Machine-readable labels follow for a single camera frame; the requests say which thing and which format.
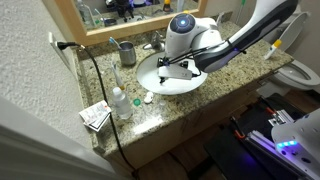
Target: electrical outlet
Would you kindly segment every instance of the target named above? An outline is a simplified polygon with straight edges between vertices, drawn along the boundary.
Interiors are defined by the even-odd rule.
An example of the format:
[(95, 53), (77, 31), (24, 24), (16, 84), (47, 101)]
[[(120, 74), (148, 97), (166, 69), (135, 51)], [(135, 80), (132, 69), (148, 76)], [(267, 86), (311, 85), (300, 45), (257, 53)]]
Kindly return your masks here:
[(57, 46), (57, 40), (54, 37), (54, 35), (52, 34), (52, 32), (48, 33), (49, 35), (49, 43), (51, 44), (51, 46), (53, 47), (53, 49), (57, 52), (57, 54), (59, 55), (59, 57), (61, 58), (61, 60), (63, 61), (63, 63), (67, 66), (67, 68), (70, 70), (70, 63), (66, 57), (66, 55), (58, 48)]

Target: mirror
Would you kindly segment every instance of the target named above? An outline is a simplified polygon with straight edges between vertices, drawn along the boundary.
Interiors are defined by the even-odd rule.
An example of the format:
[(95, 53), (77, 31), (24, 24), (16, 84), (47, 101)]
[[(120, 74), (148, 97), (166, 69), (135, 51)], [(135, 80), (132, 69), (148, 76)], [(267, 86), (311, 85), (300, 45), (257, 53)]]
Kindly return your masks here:
[[(63, 33), (66, 41), (75, 41), (85, 46), (106, 42), (108, 41), (109, 37), (118, 39), (143, 32), (166, 28), (170, 20), (176, 15), (176, 13), (173, 12), (164, 16), (153, 17), (143, 21), (123, 23), (116, 26), (87, 31), (80, 17), (80, 13), (76, 8), (74, 0), (42, 1), (52, 18), (55, 20), (60, 31)], [(196, 1), (198, 1), (198, 8), (189, 10), (189, 13), (196, 17), (202, 17), (205, 11), (207, 0)]]
[[(183, 0), (183, 10), (194, 10), (198, 8), (195, 0)], [(164, 0), (82, 0), (84, 10), (90, 9), (91, 18), (82, 21), (87, 31), (101, 29), (110, 26), (143, 21), (150, 18), (166, 16), (178, 12), (177, 0), (171, 0), (169, 6), (164, 6)]]

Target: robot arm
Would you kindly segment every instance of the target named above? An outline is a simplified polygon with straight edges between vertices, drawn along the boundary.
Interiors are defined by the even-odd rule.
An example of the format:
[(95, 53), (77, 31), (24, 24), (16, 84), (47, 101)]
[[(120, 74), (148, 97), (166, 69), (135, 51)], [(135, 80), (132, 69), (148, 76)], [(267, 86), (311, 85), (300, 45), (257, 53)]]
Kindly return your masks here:
[(221, 40), (214, 20), (179, 14), (170, 21), (167, 30), (166, 58), (214, 47), (193, 58), (199, 70), (206, 73), (216, 71), (289, 18), (297, 4), (298, 0), (257, 0), (250, 21), (226, 41)]

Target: paper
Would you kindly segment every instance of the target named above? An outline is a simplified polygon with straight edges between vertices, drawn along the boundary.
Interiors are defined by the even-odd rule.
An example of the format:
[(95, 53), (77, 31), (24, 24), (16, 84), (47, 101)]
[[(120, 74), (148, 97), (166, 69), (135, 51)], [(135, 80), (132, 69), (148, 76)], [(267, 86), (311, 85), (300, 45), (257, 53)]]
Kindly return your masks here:
[(84, 125), (98, 132), (107, 121), (111, 113), (111, 108), (106, 101), (100, 101), (83, 111), (79, 112), (84, 120)]

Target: power cord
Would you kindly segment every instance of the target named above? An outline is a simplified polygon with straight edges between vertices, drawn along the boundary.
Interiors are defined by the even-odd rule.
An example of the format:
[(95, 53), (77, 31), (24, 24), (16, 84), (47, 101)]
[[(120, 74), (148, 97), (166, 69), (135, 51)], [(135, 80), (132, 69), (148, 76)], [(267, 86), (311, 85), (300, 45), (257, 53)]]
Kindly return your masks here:
[[(80, 45), (80, 44), (77, 44), (75, 42), (57, 42), (57, 46), (60, 50), (64, 50), (66, 49), (67, 47), (69, 46), (77, 46), (77, 47), (80, 47), (82, 48), (87, 54), (88, 56), (90, 57), (90, 59), (92, 60), (95, 68), (96, 68), (96, 71), (97, 71), (97, 74), (98, 74), (98, 78), (99, 78), (99, 82), (100, 82), (100, 86), (101, 86), (101, 90), (102, 90), (102, 95), (103, 95), (103, 99), (108, 103), (108, 99), (107, 99), (107, 95), (106, 95), (106, 92), (104, 90), (104, 85), (103, 85), (103, 81), (102, 81), (102, 77), (101, 77), (101, 73), (100, 73), (100, 70), (99, 70), (99, 67), (98, 67), (98, 64), (97, 64), (97, 61), (94, 59), (93, 55), (90, 53), (90, 51), (83, 45)], [(117, 130), (116, 130), (116, 126), (114, 125), (114, 121), (113, 121), (113, 117), (112, 117), (112, 114), (110, 113), (110, 122), (111, 122), (111, 126), (112, 126), (112, 130), (113, 130), (113, 133), (114, 133), (114, 136), (115, 136), (115, 139), (116, 139), (116, 142), (117, 142), (117, 146), (118, 146), (118, 149), (120, 151), (120, 154), (123, 158), (123, 160), (128, 164), (128, 166), (131, 167), (131, 169), (133, 170), (132, 172), (132, 177), (134, 177), (136, 180), (139, 180), (139, 171), (134, 168), (132, 166), (132, 164), (128, 161), (128, 159), (126, 158), (123, 150), (122, 150), (122, 147), (121, 147), (121, 144), (120, 144), (120, 140), (119, 140), (119, 137), (118, 137), (118, 134), (117, 134)]]

